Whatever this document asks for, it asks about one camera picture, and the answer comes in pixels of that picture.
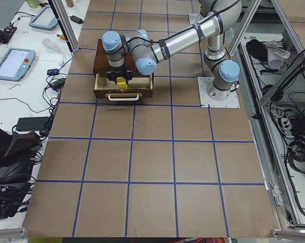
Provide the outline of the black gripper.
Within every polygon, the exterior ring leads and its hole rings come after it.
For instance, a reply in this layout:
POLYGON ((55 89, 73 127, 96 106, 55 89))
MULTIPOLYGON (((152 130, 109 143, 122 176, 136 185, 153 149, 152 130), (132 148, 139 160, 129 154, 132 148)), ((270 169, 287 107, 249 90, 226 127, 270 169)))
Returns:
POLYGON ((132 80, 132 71, 127 70, 125 66, 120 66, 118 68, 114 68, 111 71, 106 72, 106 77, 110 81, 114 81, 117 85, 118 77, 122 77, 126 80, 126 84, 129 84, 129 82, 132 80))

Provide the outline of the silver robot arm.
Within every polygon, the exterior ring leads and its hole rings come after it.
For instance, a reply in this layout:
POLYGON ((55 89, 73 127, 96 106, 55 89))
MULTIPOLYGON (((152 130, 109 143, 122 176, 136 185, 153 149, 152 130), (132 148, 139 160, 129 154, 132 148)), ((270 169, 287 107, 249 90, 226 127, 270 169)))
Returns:
POLYGON ((102 36, 102 45, 111 71, 107 78, 115 84, 122 83, 121 92, 127 89, 132 72, 126 68, 125 56, 130 54, 138 72, 143 76, 152 75, 157 64, 172 56, 207 41, 204 62, 214 75, 207 88, 208 96, 216 101, 224 101, 231 93, 233 83, 238 79, 238 64, 226 57, 225 32, 237 21, 241 1, 200 1, 201 18, 187 28, 157 42, 148 39, 143 29, 120 35, 108 31, 102 36))

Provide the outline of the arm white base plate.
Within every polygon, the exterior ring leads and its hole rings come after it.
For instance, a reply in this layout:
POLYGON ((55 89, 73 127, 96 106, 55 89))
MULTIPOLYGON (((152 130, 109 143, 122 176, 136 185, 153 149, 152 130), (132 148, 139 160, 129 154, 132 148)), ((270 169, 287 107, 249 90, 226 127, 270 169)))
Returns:
POLYGON ((235 85, 227 91, 220 91, 213 85, 213 77, 198 77, 198 88, 202 108, 240 108, 235 85))

